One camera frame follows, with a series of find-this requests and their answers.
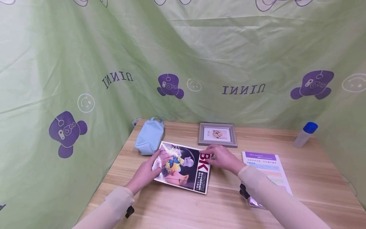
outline picture frame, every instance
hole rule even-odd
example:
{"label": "picture frame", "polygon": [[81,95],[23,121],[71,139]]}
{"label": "picture frame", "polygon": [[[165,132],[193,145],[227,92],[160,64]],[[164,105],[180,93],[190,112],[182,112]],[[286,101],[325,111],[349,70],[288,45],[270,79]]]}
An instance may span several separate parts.
{"label": "picture frame", "polygon": [[211,144],[237,148],[234,124],[201,122],[199,124],[198,145]]}

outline beige sheer sleeve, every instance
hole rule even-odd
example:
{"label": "beige sheer sleeve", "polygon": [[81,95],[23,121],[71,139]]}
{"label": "beige sheer sleeve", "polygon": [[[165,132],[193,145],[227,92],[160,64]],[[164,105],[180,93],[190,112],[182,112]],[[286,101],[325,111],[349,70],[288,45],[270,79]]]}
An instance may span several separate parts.
{"label": "beige sheer sleeve", "polygon": [[125,216],[127,208],[134,202],[133,193],[117,187],[94,211],[83,218],[72,229],[112,229]]}
{"label": "beige sheer sleeve", "polygon": [[249,195],[268,209],[285,229],[330,229],[303,203],[255,167],[245,166],[238,177]]}

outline purple header on flyer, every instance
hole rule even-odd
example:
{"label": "purple header on flyer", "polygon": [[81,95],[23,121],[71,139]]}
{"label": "purple header on flyer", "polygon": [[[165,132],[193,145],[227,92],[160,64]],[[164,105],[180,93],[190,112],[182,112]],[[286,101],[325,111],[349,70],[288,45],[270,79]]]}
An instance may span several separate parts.
{"label": "purple header on flyer", "polygon": [[245,152],[245,156],[247,158],[257,158],[257,159],[264,159],[264,160],[276,160],[276,156],[274,154],[261,154],[261,153],[254,153],[254,152]]}

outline plastic bottle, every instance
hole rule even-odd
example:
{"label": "plastic bottle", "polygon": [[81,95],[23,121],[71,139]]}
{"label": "plastic bottle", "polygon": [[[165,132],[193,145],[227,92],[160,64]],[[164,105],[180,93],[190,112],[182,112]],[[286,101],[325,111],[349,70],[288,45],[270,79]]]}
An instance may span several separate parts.
{"label": "plastic bottle", "polygon": [[310,136],[316,131],[318,125],[315,122],[308,122],[302,131],[299,133],[295,141],[292,143],[293,146],[301,148],[310,138]]}

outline green fabric curtain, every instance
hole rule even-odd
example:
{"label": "green fabric curtain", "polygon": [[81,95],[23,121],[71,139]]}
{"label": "green fabric curtain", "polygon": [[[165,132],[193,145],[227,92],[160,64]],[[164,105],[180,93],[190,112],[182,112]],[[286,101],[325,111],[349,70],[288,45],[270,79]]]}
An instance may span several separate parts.
{"label": "green fabric curtain", "polygon": [[366,1],[0,0],[0,225],[71,228],[141,118],[300,130],[366,204]]}

